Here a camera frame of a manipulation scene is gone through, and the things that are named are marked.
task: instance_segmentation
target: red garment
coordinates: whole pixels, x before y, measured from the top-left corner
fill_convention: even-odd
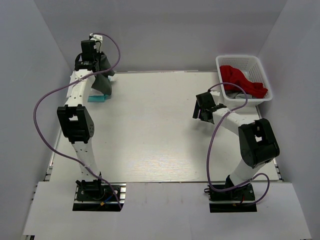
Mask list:
[[[236,84],[243,88],[245,93],[250,94],[258,99],[263,99],[268,89],[264,87],[261,82],[250,82],[246,79],[245,75],[237,68],[232,66],[221,66],[220,72],[222,76],[222,81],[224,83]],[[224,85],[225,91],[236,91],[239,92],[239,88],[231,85]]]

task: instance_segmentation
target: teal object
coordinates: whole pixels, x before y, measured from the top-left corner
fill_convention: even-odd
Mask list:
[[[88,97],[88,103],[104,103],[106,99],[108,98],[108,95],[100,95],[100,96],[89,96]]]

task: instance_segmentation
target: gray wall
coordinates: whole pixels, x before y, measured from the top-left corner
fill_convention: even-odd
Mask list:
[[[116,39],[118,71],[211,70],[257,55],[287,0],[34,0],[70,66],[91,32]],[[115,47],[103,47],[110,61]]]
[[[18,240],[51,155],[36,133],[33,108],[67,84],[71,71],[32,0],[2,0],[0,32],[0,239]],[[39,122],[51,143],[62,99],[56,94],[40,106]]]
[[[293,183],[314,240],[320,239],[319,43],[320,2],[289,0],[258,55],[273,90],[261,113],[272,123],[281,173]]]

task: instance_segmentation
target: white basket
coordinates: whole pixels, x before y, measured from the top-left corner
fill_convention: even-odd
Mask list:
[[[268,82],[265,71],[261,65],[259,58],[250,55],[221,55],[215,59],[218,70],[219,81],[222,83],[220,66],[229,65],[233,68],[239,69],[244,76],[252,83],[263,83],[263,87],[268,89],[264,98],[248,99],[247,106],[257,106],[262,102],[270,101],[273,97],[270,84]],[[245,99],[233,99],[226,95],[225,88],[221,85],[222,95],[224,98],[224,105],[228,108],[235,108],[245,103]]]

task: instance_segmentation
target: laundry basket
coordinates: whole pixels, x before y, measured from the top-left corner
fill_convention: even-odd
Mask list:
[[[219,81],[222,83],[220,66],[229,65],[233,68],[239,69],[244,76],[252,83],[263,83],[263,87],[268,89],[268,92],[263,98],[248,99],[246,106],[257,106],[262,102],[270,101],[273,97],[270,84],[268,82],[265,71],[261,65],[259,58],[250,55],[221,55],[215,59],[218,70]],[[233,99],[226,95],[225,88],[221,85],[222,95],[224,98],[224,105],[228,108],[235,108],[245,103],[245,99]]]

